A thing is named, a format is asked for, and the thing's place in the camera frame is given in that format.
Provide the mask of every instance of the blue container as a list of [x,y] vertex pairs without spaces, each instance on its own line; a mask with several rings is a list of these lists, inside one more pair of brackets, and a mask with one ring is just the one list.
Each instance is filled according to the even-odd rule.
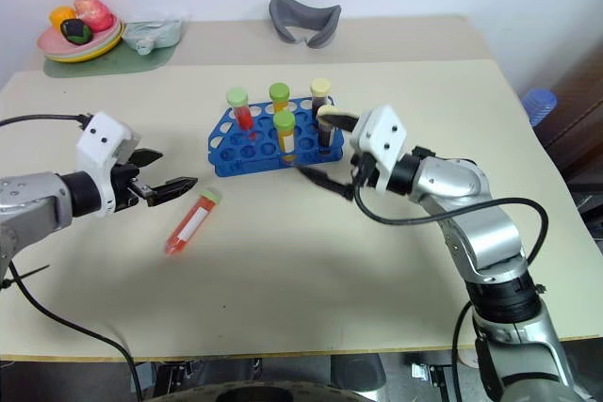
[[557,106],[557,96],[550,89],[533,88],[521,98],[521,104],[535,127]]
[[295,115],[293,153],[281,152],[276,129],[272,123],[272,103],[252,104],[250,110],[252,114],[259,112],[253,115],[251,131],[243,131],[238,127],[232,108],[229,108],[209,135],[208,159],[218,176],[289,169],[293,165],[333,162],[343,157],[344,139],[338,129],[334,130],[332,146],[328,148],[318,146],[318,125],[312,120],[312,98],[289,101],[289,110]]

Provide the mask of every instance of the green placemat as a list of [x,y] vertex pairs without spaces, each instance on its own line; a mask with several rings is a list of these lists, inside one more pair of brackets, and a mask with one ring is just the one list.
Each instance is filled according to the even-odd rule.
[[102,56],[79,63],[44,61],[46,75],[55,78],[86,77],[91,75],[129,74],[154,70],[165,65],[173,56],[176,46],[154,49],[148,56],[139,54],[121,41]]

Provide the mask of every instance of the test tube cap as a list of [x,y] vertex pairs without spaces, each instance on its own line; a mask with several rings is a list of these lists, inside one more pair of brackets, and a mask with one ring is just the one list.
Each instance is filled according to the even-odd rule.
[[310,91],[314,96],[328,96],[331,92],[331,81],[329,79],[314,79],[310,84]]
[[332,115],[333,113],[338,113],[339,109],[333,105],[321,105],[318,108],[318,112],[317,112],[317,121],[322,124],[323,126],[330,126],[331,124],[329,124],[327,121],[322,120],[320,118],[320,116],[322,115]]
[[288,110],[276,112],[272,120],[274,127],[282,132],[288,132],[295,126],[295,115]]
[[220,203],[222,196],[217,192],[212,192],[211,190],[204,190],[199,194],[201,197],[205,197],[208,200],[212,201],[214,204]]
[[226,92],[226,101],[231,107],[242,107],[249,102],[249,96],[244,88],[230,88]]
[[283,82],[277,82],[276,84],[270,85],[269,95],[270,99],[276,103],[283,103],[289,100],[289,86]]

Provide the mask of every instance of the yellow plate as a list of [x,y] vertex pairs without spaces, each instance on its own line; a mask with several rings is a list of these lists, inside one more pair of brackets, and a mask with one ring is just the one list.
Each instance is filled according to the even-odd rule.
[[77,63],[79,61],[92,60],[102,54],[106,54],[108,51],[113,49],[122,39],[123,30],[125,29],[124,24],[122,24],[122,28],[120,29],[120,33],[118,33],[115,38],[109,42],[105,47],[101,49],[97,49],[96,51],[87,54],[85,56],[76,56],[74,58],[56,58],[54,56],[46,56],[49,60],[58,61],[60,63]]

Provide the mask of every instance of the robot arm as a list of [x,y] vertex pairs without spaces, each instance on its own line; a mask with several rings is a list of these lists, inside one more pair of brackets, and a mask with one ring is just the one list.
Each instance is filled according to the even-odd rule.
[[0,279],[10,260],[25,247],[68,227],[73,217],[111,215],[136,205],[173,200],[197,178],[181,177],[160,187],[139,180],[140,168],[163,154],[136,150],[140,137],[106,113],[94,115],[77,142],[77,171],[0,178]]
[[[351,132],[352,183],[339,184],[316,169],[300,171],[348,200],[356,198],[361,209],[363,185],[407,195],[430,215],[492,199],[486,176],[471,161],[442,159],[422,148],[400,157],[406,133],[391,106],[360,119],[333,114],[321,118]],[[511,219],[494,206],[438,223],[473,304],[481,380],[490,398],[582,400],[573,391],[567,359]]]

